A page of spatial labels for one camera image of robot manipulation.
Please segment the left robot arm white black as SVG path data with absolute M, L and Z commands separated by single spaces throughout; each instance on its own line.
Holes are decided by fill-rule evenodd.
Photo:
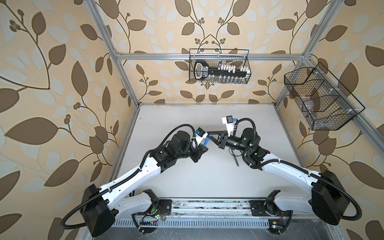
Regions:
M 87 187 L 80 213 L 91 236 L 98 237 L 105 233 L 119 217 L 155 208 L 159 200 L 152 190 L 145 190 L 136 197 L 129 194 L 174 166 L 179 159 L 190 158 L 198 162 L 208 151 L 204 144 L 207 136 L 201 129 L 197 130 L 194 138 L 185 131 L 178 131 L 171 140 L 149 150 L 136 168 L 99 188 L 95 185 Z

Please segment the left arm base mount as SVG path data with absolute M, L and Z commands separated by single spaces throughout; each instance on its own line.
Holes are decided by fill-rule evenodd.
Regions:
M 152 233 L 160 222 L 165 221 L 166 216 L 171 214 L 172 203 L 171 199 L 160 199 L 145 212 L 133 214 L 132 220 L 135 227 L 143 235 Z

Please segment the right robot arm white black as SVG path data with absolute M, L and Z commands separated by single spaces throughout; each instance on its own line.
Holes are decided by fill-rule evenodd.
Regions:
M 282 160 L 260 147 L 261 138 L 252 128 L 244 129 L 241 137 L 218 131 L 209 132 L 208 138 L 221 149 L 228 147 L 240 151 L 243 161 L 251 169 L 277 175 L 304 190 L 303 193 L 274 190 L 266 198 L 266 208 L 271 215 L 278 210 L 305 212 L 334 226 L 340 220 L 352 220 L 344 215 L 352 198 L 334 173 L 310 171 Z

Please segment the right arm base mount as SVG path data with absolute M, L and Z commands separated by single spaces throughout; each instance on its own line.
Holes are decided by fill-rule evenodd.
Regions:
M 282 211 L 271 201 L 252 200 L 250 207 L 253 217 L 278 218 L 277 220 L 269 220 L 268 231 L 273 235 L 282 235 L 293 218 L 293 211 Z

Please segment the blue pen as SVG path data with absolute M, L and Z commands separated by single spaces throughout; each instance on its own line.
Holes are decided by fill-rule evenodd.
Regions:
M 211 140 L 211 138 L 212 138 L 212 135 L 208 135 L 208 136 L 206 137 L 206 139 L 205 139 L 205 141 L 204 141 L 204 144 L 203 144 L 204 147 L 207 146 L 207 144 L 208 144 L 208 142 Z

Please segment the green pen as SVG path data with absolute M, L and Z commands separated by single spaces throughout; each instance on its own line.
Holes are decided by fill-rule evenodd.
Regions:
M 239 162 L 238 162 L 238 159 L 237 159 L 238 155 L 236 155 L 235 153 L 233 153 L 233 156 L 234 156 L 235 163 L 236 163 L 237 167 L 239 167 L 240 165 L 239 165 Z

